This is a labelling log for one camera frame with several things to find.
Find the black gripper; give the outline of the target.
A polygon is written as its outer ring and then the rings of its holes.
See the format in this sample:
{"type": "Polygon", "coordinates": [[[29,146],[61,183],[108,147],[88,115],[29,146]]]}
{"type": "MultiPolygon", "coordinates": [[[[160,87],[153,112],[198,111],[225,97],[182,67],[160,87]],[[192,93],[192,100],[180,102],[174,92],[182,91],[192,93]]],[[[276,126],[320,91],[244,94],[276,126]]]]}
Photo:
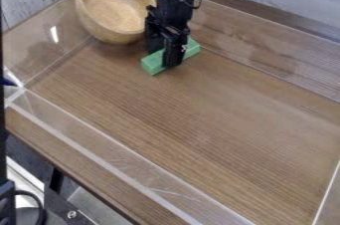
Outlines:
{"type": "Polygon", "coordinates": [[[164,48],[162,66],[176,67],[181,64],[186,51],[189,35],[188,22],[193,8],[186,3],[169,3],[146,7],[145,37],[149,53],[164,48]]]}

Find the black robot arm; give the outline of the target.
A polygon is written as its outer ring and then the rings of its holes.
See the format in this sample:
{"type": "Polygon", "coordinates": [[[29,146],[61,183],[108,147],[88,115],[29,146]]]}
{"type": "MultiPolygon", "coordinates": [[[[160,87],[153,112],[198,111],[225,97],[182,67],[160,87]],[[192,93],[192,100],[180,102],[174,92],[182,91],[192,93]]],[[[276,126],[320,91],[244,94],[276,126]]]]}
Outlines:
{"type": "Polygon", "coordinates": [[[162,50],[162,67],[181,64],[190,33],[188,22],[193,11],[200,7],[194,0],[157,0],[146,7],[145,34],[148,51],[162,50]]]}

